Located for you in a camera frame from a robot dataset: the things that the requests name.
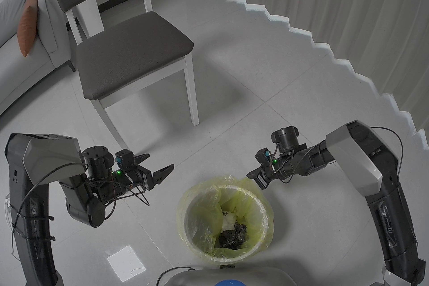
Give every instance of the white paper square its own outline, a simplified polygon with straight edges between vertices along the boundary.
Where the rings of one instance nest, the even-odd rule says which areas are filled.
[[[122,282],[135,277],[146,270],[136,253],[130,246],[126,246],[109,256],[107,261]]]

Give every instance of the white chair frame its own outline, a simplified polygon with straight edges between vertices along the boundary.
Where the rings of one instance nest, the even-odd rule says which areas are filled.
[[[145,3],[146,12],[152,11],[152,3],[151,0],[143,0]],[[79,45],[82,43],[82,37],[79,33],[78,27],[75,22],[75,17],[73,15],[72,9],[66,12],[67,19],[69,20],[70,28],[72,29],[73,36],[76,40],[76,43]],[[183,58],[166,65],[165,67],[155,70],[154,72],[143,75],[139,79],[125,85],[119,90],[109,94],[98,100],[91,100],[92,105],[95,107],[99,116],[101,117],[104,124],[109,129],[110,133],[118,142],[119,146],[122,149],[129,149],[112,121],[110,120],[105,109],[109,106],[112,106],[119,100],[126,98],[127,96],[142,90],[148,85],[154,84],[155,82],[166,78],[167,76],[178,72],[179,70],[185,71],[185,81],[186,81],[186,90],[189,101],[189,109],[190,109],[190,118],[194,125],[199,124],[198,119],[198,109],[196,105],[196,92],[195,92],[195,82],[193,77],[193,66],[192,66],[192,55],[188,54]]]

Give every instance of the chair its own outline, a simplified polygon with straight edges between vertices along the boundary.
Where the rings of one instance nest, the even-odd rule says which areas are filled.
[[[146,13],[83,42],[73,15],[73,7],[83,1],[58,0],[58,3],[67,15],[78,44],[76,60],[84,98],[92,102],[121,148],[128,149],[128,146],[105,109],[182,69],[185,71],[191,121],[198,125],[191,55],[193,42],[153,12],[151,0],[144,0]]]

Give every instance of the sofa leg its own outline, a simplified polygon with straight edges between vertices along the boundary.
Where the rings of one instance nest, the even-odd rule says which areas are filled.
[[[75,71],[76,71],[76,69],[75,69],[75,67],[74,67],[74,65],[73,65],[73,63],[72,63],[72,61],[71,61],[70,59],[66,62],[66,64],[70,67],[70,69],[71,69],[73,72],[75,72]]]

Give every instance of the blue button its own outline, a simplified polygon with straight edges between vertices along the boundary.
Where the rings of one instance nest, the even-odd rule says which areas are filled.
[[[217,283],[215,286],[246,286],[244,283],[238,280],[224,280]]]

